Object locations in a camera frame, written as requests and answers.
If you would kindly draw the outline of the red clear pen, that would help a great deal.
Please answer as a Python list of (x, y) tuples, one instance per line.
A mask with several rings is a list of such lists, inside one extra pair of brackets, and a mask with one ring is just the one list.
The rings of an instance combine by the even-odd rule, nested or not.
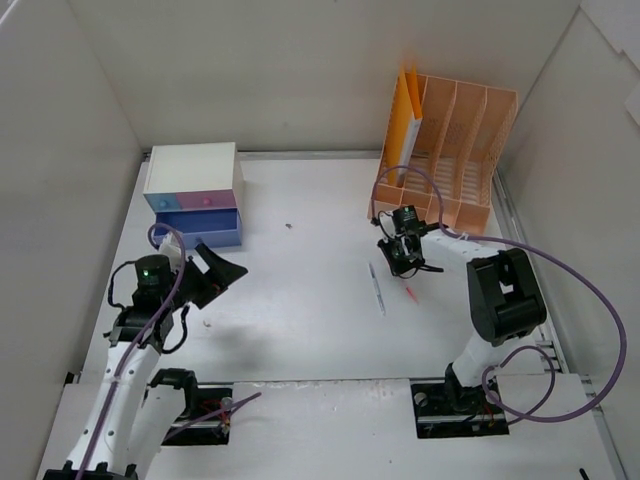
[(406, 290), (407, 294), (409, 295), (409, 297), (412, 299), (412, 301), (414, 301), (416, 304), (419, 304), (418, 297), (415, 295), (413, 290), (408, 286), (405, 287), (405, 290)]

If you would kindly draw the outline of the dark blue drawer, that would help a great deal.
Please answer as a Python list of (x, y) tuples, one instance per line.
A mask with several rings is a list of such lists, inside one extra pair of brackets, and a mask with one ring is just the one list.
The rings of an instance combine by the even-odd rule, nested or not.
[(193, 250), (198, 243), (204, 243), (210, 249), (242, 244), (242, 222), (235, 208), (162, 212), (155, 220), (179, 231), (187, 250)]

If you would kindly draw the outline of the pink drawer with knob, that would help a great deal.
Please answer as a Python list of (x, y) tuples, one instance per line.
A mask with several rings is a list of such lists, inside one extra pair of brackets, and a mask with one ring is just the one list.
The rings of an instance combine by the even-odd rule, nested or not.
[(232, 190), (181, 192), (176, 199), (182, 210), (215, 210), (237, 207)]

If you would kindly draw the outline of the orange folder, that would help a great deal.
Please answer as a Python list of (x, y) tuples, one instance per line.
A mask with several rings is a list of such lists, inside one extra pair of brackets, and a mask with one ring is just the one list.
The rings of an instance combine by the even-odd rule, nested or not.
[(415, 65), (408, 70), (399, 70), (391, 111), (384, 142), (384, 155), (388, 168), (395, 170), (387, 174), (387, 181), (394, 187), (400, 187), (413, 152), (417, 134), (420, 130), (422, 113), (423, 85), (419, 83)]

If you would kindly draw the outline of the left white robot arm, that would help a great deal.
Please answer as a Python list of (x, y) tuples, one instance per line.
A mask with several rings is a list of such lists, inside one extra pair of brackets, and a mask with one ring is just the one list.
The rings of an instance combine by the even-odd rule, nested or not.
[(194, 371), (160, 369), (174, 315), (203, 309), (248, 270), (198, 244), (207, 268), (185, 251), (160, 250), (133, 261), (136, 288), (107, 339), (107, 363), (96, 400), (75, 446), (47, 479), (143, 479), (172, 424), (200, 406)]

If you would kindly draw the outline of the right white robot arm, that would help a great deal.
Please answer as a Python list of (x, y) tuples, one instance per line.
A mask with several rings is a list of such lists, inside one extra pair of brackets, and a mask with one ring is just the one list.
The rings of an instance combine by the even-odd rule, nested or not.
[(445, 371), (445, 405), (464, 412), (479, 397), (482, 374), (499, 366), (547, 319), (547, 309), (524, 250), (500, 250), (445, 234), (413, 206), (387, 214), (393, 231), (378, 242), (391, 274), (452, 273), (466, 281), (472, 334)]

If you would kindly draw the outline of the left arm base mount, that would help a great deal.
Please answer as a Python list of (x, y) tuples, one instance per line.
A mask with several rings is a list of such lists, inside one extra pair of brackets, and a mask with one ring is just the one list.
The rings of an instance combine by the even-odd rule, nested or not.
[[(231, 384), (205, 384), (199, 386), (196, 408), (189, 414), (182, 414), (170, 427), (167, 435), (179, 430), (188, 421), (200, 419), (219, 408), (233, 403)], [(224, 412), (216, 417), (201, 420), (169, 439), (164, 439), (163, 447), (226, 446), (229, 443), (231, 420)]]

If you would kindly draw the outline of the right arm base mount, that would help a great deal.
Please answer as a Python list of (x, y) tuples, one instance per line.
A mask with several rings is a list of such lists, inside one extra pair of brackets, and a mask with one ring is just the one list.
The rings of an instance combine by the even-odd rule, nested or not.
[(419, 439), (509, 434), (504, 411), (486, 399), (481, 386), (463, 387), (451, 368), (442, 379), (412, 381), (410, 389)]

